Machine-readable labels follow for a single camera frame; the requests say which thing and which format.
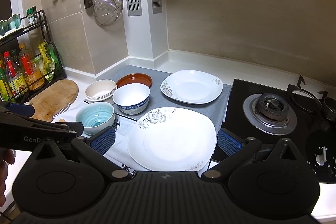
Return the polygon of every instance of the brown dish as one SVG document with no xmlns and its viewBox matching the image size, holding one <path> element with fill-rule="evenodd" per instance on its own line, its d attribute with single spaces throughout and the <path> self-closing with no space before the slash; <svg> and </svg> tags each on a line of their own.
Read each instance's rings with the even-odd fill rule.
<svg viewBox="0 0 336 224">
<path fill-rule="evenodd" d="M 143 73 L 133 73 L 131 75 L 126 75 L 120 78 L 117 82 L 117 88 L 132 83 L 144 84 L 150 88 L 152 85 L 152 78 L 149 75 Z"/>
</svg>

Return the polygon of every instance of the finger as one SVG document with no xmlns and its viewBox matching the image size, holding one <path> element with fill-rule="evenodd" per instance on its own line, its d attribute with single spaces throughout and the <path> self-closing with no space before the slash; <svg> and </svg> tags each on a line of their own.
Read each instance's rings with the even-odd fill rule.
<svg viewBox="0 0 336 224">
<path fill-rule="evenodd" d="M 4 206 L 6 202 L 6 197 L 5 195 L 2 195 L 2 197 L 0 198 L 0 207 Z"/>
<path fill-rule="evenodd" d="M 14 164 L 15 158 L 14 158 L 14 153 L 13 150 L 8 149 L 7 152 L 5 153 L 3 160 L 6 161 L 9 164 Z"/>
<path fill-rule="evenodd" d="M 6 184 L 3 182 L 0 184 L 0 195 L 3 195 L 6 190 Z"/>
<path fill-rule="evenodd" d="M 7 164 L 2 161 L 0 163 L 0 183 L 4 182 L 8 176 L 8 167 Z"/>
</svg>

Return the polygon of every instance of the cutting board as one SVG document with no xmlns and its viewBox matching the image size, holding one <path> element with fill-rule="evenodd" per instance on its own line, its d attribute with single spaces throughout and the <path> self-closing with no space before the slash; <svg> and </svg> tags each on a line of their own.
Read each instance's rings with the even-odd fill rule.
<svg viewBox="0 0 336 224">
<path fill-rule="evenodd" d="M 68 79 L 59 80 L 30 100 L 35 109 L 34 119 L 51 122 L 52 116 L 72 104 L 78 95 L 77 84 Z"/>
</svg>

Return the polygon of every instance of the strainer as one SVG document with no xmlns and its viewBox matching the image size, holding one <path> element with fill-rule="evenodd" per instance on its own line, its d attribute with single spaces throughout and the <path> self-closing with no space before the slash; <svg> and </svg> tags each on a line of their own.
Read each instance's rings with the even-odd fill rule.
<svg viewBox="0 0 336 224">
<path fill-rule="evenodd" d="M 117 20 L 123 7 L 123 0 L 95 0 L 93 15 L 99 25 L 108 25 Z"/>
</svg>

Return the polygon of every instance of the black pot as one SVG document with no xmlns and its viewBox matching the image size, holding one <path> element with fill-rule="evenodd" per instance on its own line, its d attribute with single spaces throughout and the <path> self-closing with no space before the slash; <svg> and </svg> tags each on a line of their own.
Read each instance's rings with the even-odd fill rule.
<svg viewBox="0 0 336 224">
<path fill-rule="evenodd" d="M 336 122 L 336 100 L 330 97 L 324 98 L 322 113 L 329 121 Z"/>
</svg>

